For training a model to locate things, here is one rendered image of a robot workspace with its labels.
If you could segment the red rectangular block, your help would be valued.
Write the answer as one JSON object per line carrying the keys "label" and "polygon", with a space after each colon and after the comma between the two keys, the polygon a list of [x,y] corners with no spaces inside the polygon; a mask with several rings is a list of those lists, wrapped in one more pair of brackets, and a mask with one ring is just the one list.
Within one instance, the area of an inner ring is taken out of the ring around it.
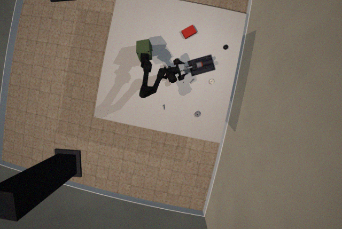
{"label": "red rectangular block", "polygon": [[196,34],[196,30],[193,25],[189,26],[188,28],[181,31],[184,38],[187,39],[188,37]]}

